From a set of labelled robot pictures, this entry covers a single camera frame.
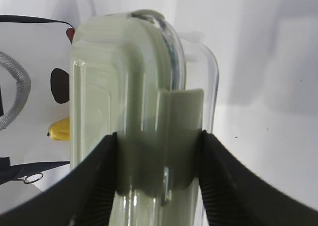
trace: penguin beak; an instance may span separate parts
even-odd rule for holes
[[[70,117],[53,123],[48,130],[48,137],[57,141],[70,140]]]

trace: black strap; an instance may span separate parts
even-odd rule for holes
[[[69,161],[48,161],[48,162],[34,162],[21,165],[13,165],[10,168],[20,169],[19,173],[15,176],[14,179],[19,179],[27,175],[38,174],[46,170],[54,169],[63,165],[70,164]]]
[[[19,174],[20,169],[19,168],[11,168],[6,167],[0,169],[0,185],[5,184],[13,179],[16,178],[16,176]]]
[[[2,104],[2,95],[1,95],[1,87],[0,87],[0,117],[4,115],[3,104]]]
[[[212,135],[201,136],[199,181],[210,226],[317,226],[318,212],[253,174]]]
[[[58,184],[0,217],[5,226],[108,225],[116,188],[116,134]]]
[[[0,157],[0,169],[10,166],[10,157]]]
[[[65,21],[57,21],[52,19],[33,17],[33,16],[15,16],[15,15],[0,15],[0,22],[15,22],[15,23],[65,23]]]

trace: gray mesh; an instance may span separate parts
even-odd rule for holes
[[[16,80],[13,106],[0,117],[0,130],[5,129],[22,111],[31,90],[31,79],[25,69],[11,56],[0,51],[0,67],[5,68]]]

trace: white wall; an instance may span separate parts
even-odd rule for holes
[[[318,209],[317,0],[0,0],[1,13],[75,26],[139,8],[204,33],[220,68],[215,135],[264,180]]]

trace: clear plastic container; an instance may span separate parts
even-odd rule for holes
[[[153,11],[96,17],[76,31],[70,76],[71,166],[118,134],[109,225],[202,225],[196,141],[212,130],[211,52]]]

